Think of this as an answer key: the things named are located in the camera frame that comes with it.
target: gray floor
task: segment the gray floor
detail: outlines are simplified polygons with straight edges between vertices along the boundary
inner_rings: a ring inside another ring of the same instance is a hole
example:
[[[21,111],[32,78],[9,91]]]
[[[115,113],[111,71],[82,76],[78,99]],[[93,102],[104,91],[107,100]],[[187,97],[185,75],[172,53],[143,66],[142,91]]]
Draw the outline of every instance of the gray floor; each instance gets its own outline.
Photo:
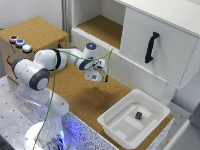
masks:
[[[2,57],[1,57],[1,50],[0,50],[0,78],[5,75],[6,75],[6,73],[4,70],[3,61],[2,61]]]

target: cabinet compartment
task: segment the cabinet compartment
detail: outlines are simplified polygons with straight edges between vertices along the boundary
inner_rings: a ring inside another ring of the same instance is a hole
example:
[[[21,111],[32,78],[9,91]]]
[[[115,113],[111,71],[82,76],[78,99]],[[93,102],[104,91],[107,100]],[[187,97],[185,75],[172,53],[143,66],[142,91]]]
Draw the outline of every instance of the cabinet compartment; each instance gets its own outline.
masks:
[[[146,64],[145,56],[153,32],[160,37],[154,41],[153,60]],[[179,86],[197,41],[198,38],[191,34],[127,8],[120,54]]]
[[[73,28],[120,48],[126,7],[114,0],[74,0]]]

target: cork surface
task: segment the cork surface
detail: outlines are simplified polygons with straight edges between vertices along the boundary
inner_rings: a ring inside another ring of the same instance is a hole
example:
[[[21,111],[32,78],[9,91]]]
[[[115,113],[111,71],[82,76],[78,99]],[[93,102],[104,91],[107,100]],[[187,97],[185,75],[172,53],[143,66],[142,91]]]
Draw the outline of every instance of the cork surface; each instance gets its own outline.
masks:
[[[118,49],[120,48],[123,26],[112,20],[103,16],[98,16],[78,25],[78,28],[94,35],[95,37]]]
[[[40,17],[21,22],[0,31],[0,37],[9,42],[12,35],[24,39],[36,51],[68,34]]]
[[[51,72],[48,87],[50,89],[53,87],[53,72]],[[72,113],[120,150],[123,150],[105,134],[102,126],[97,122],[97,118],[131,92],[131,89],[111,77],[109,77],[108,83],[87,81],[85,72],[79,71],[74,65],[67,62],[66,67],[56,73],[55,92],[66,99]],[[172,119],[173,115],[171,114],[166,117],[136,150],[146,149]]]

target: dark object in bin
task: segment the dark object in bin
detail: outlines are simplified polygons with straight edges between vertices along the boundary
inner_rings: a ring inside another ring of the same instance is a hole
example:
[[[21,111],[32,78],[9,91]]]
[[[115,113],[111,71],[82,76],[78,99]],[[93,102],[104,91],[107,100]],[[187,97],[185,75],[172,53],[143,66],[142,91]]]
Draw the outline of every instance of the dark object in bin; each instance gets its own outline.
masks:
[[[142,113],[141,112],[137,112],[136,115],[135,115],[135,118],[140,120],[142,117]]]

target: brown countertop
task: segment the brown countertop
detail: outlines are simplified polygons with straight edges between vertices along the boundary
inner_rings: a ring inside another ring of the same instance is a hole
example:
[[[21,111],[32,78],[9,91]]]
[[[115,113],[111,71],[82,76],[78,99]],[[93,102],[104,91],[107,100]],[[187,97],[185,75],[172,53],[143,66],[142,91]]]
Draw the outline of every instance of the brown countertop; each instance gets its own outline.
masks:
[[[52,86],[53,72],[48,87],[52,89]],[[65,69],[56,73],[55,92],[66,99],[72,113],[120,150],[123,149],[105,134],[102,126],[97,122],[97,118],[131,92],[131,89],[111,77],[109,77],[108,83],[87,81],[85,72],[79,71],[74,65],[67,62]],[[136,150],[146,149],[172,119],[173,115],[167,116]]]

